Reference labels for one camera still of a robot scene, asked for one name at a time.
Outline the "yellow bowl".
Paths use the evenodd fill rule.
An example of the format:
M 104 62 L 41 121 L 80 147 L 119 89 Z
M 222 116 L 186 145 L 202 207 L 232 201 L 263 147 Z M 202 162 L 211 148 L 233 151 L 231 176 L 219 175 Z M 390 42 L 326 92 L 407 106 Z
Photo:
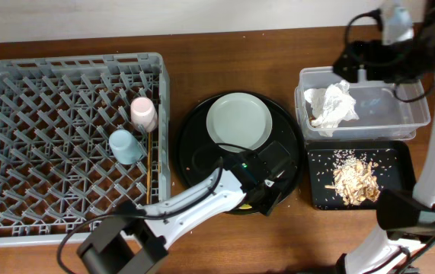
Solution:
M 249 205 L 249 204 L 243 204 L 238 209 L 240 209 L 240 210 L 250 210 L 250 209 L 252 209 L 252 206 Z

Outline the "grey round plate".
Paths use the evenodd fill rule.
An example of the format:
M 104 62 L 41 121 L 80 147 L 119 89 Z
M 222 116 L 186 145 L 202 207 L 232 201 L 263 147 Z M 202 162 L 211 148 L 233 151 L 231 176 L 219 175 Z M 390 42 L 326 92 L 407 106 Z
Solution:
M 234 92 L 211 104 L 206 115 L 206 129 L 215 143 L 231 144 L 222 147 L 227 151 L 255 150 L 270 137 L 273 119 L 262 99 Z

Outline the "white paper napkin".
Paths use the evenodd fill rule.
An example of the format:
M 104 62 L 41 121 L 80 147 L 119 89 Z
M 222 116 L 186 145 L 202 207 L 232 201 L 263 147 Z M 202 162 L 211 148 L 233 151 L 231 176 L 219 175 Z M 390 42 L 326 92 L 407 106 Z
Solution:
M 350 94 L 350 82 L 341 80 L 326 88 L 308 88 L 302 92 L 305 125 L 323 137 L 332 137 L 342 122 L 360 119 L 357 101 Z

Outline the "pink plastic cup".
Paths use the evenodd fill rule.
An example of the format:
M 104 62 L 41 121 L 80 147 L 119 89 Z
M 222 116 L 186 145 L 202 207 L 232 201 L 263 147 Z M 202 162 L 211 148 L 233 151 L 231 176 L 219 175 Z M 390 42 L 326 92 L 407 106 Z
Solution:
M 136 129 L 152 132 L 158 127 L 158 114 L 153 102 L 147 97 L 137 97 L 130 104 L 130 118 Z

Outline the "light blue plastic cup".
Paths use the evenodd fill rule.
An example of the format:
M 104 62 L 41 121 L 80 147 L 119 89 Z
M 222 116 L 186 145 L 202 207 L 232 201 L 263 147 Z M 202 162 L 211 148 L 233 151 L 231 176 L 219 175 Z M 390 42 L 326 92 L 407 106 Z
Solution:
M 118 129 L 110 134 L 109 146 L 114 157 L 121 164 L 135 164 L 143 158 L 142 149 L 136 138 L 125 129 Z

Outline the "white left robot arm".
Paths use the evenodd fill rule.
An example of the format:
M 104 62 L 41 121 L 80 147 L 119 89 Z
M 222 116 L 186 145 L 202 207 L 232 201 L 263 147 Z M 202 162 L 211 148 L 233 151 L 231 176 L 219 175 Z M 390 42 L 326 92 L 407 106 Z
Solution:
M 180 194 L 140 209 L 125 202 L 99 218 L 78 257 L 89 273 L 155 273 L 169 247 L 207 219 L 243 204 L 269 215 L 296 164 L 277 141 L 260 151 L 239 148 L 219 157 L 208 177 Z

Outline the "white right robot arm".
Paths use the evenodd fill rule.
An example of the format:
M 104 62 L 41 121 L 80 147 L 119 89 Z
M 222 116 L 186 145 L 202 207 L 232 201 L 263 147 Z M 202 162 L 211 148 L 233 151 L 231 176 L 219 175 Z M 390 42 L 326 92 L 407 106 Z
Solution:
M 333 64 L 336 75 L 356 82 L 359 69 L 365 69 L 369 80 L 400 85 L 426 72 L 435 74 L 435 1 L 427 6 L 418 30 L 399 1 L 386 1 L 365 17 L 376 21 L 382 39 L 352 42 L 346 32 L 344 51 Z M 412 193 L 383 191 L 376 217 L 378 224 L 368 238 L 338 260 L 339 273 L 403 273 L 435 245 L 435 117 L 427 158 Z

